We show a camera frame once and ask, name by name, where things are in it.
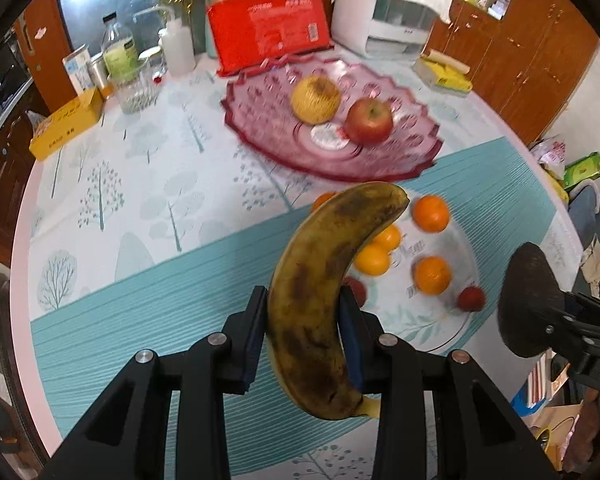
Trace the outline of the pink glass fruit bowl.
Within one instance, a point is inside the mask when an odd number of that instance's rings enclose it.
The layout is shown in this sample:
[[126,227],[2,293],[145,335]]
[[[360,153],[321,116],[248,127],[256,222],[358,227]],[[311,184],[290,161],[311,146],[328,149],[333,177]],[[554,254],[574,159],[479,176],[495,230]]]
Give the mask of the pink glass fruit bowl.
[[[316,125],[292,108],[295,87],[312,76],[329,79],[340,94],[335,114]],[[350,108],[366,98],[387,104],[392,115],[390,136],[375,145],[355,143],[345,130]],[[229,81],[221,104],[225,124],[249,148],[278,165],[332,181],[411,179],[433,165],[443,146],[440,125],[411,89],[342,58],[266,60]]]

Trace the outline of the yellow flat box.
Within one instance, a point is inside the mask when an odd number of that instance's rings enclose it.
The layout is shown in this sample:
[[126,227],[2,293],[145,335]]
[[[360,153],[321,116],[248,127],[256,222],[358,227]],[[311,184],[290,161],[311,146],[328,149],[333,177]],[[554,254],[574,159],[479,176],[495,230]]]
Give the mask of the yellow flat box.
[[102,108],[103,100],[98,88],[87,89],[42,120],[30,140],[30,152],[38,162],[42,162],[96,125]]

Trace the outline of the red snack package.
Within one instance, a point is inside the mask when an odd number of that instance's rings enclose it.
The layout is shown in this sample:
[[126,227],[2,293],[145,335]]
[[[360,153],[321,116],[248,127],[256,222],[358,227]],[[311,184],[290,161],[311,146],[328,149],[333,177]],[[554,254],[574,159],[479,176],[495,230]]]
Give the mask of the red snack package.
[[208,18],[222,77],[331,44],[321,0],[223,0]]

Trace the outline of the yellow speckled pear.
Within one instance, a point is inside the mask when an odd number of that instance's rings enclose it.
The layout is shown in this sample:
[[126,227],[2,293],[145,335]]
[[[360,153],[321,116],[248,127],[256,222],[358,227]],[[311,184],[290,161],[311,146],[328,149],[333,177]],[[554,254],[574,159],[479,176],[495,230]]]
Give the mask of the yellow speckled pear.
[[321,125],[337,114],[341,92],[326,76],[307,76],[293,88],[290,97],[291,110],[300,122]]

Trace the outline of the red apple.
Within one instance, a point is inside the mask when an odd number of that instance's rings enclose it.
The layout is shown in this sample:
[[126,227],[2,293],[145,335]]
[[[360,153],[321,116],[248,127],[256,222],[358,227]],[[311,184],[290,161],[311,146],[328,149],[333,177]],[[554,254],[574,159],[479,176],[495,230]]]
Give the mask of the red apple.
[[357,100],[347,112],[344,131],[357,145],[378,145],[387,141],[393,131],[391,107],[376,98]]

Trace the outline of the small white blue carton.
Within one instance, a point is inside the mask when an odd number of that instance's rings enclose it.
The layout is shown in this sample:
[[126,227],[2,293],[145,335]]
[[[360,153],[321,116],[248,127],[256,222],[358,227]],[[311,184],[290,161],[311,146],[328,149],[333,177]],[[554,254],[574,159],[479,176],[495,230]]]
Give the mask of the small white blue carton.
[[70,55],[62,58],[63,67],[68,74],[71,84],[79,96],[86,90],[94,87],[89,73],[91,57],[86,44],[80,46]]

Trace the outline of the overripe spotted banana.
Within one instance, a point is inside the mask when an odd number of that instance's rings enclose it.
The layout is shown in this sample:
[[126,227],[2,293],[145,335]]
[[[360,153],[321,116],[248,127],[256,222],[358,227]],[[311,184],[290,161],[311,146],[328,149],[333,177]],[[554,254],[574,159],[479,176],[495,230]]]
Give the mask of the overripe spotted banana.
[[301,223],[277,263],[268,289],[268,355],[280,387],[307,414],[324,420],[380,414],[380,401],[350,381],[336,305],[354,258],[408,203],[393,183],[348,188]]

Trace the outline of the small kumquat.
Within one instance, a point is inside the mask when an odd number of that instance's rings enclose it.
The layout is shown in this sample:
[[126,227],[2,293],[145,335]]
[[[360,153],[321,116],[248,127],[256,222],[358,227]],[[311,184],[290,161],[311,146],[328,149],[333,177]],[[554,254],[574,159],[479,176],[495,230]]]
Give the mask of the small kumquat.
[[359,273],[370,276],[385,274],[391,266],[391,256],[385,247],[371,243],[355,257],[353,266]]
[[391,224],[387,229],[382,230],[378,235],[373,238],[373,244],[376,244],[387,252],[393,252],[401,245],[402,233],[400,229],[395,225]]

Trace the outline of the small metal can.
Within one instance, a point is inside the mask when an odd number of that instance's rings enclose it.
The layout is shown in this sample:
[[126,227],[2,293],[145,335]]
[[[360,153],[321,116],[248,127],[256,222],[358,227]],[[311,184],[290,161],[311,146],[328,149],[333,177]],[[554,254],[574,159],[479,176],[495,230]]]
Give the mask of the small metal can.
[[113,89],[109,83],[109,74],[102,53],[98,53],[90,59],[88,70],[91,81],[98,88],[102,98],[109,99]]

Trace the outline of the wooden cabinet right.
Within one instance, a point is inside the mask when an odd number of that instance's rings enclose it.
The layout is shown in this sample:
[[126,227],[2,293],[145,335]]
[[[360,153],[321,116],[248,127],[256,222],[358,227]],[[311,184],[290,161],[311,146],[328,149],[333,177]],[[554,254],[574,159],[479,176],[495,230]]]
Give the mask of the wooden cabinet right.
[[449,19],[434,22],[425,49],[468,65],[472,90],[527,145],[565,107],[600,45],[570,0],[510,0],[500,20],[453,0]]

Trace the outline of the dark avocado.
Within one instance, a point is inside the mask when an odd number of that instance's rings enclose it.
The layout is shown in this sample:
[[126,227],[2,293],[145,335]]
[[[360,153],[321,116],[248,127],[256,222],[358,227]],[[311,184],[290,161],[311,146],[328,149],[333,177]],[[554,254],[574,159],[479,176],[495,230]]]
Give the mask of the dark avocado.
[[498,299],[498,330],[505,346],[521,358],[533,358],[550,348],[548,326],[565,311],[559,288],[545,254],[525,242],[509,259]]

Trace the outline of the yellow tissue pack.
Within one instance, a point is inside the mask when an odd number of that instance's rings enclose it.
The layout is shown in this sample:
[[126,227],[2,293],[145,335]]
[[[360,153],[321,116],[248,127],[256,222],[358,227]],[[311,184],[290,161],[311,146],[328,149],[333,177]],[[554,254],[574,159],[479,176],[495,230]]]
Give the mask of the yellow tissue pack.
[[423,52],[415,61],[413,70],[428,87],[456,94],[472,91],[468,77],[470,67],[440,51],[429,49]]

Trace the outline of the clear plastic bottle green label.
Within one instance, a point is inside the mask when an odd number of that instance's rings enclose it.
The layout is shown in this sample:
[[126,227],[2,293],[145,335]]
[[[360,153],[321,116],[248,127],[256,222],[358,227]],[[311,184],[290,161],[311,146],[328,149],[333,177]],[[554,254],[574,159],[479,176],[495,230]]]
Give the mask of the clear plastic bottle green label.
[[104,35],[101,53],[109,75],[119,81],[129,81],[136,75],[139,66],[138,52],[132,31],[117,21],[112,12],[102,18]]

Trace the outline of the red hawthorn fruit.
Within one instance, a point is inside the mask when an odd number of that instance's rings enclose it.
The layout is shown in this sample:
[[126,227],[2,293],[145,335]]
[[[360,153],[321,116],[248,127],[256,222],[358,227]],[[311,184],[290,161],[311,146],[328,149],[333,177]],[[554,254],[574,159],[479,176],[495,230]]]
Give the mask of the red hawthorn fruit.
[[367,300],[367,289],[364,283],[357,278],[353,278],[353,276],[346,276],[342,281],[342,285],[351,289],[358,307],[364,307]]
[[481,287],[468,286],[457,297],[457,308],[464,312],[479,312],[486,306],[486,294]]

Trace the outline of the mandarin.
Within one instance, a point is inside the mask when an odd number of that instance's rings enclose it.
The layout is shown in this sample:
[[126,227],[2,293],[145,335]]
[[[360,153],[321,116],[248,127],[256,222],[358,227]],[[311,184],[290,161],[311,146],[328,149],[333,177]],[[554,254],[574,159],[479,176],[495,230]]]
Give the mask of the mandarin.
[[423,257],[416,261],[413,280],[416,288],[429,296],[441,295],[449,288],[453,273],[444,259],[436,256]]
[[419,197],[411,210],[411,216],[417,226],[427,233],[443,232],[451,220],[449,206],[437,195]]
[[327,193],[321,194],[320,196],[317,197],[317,199],[313,203],[313,205],[311,207],[311,211],[315,211],[322,204],[326,203],[327,200],[330,200],[333,196],[336,196],[336,195],[337,195],[337,192],[327,192]]

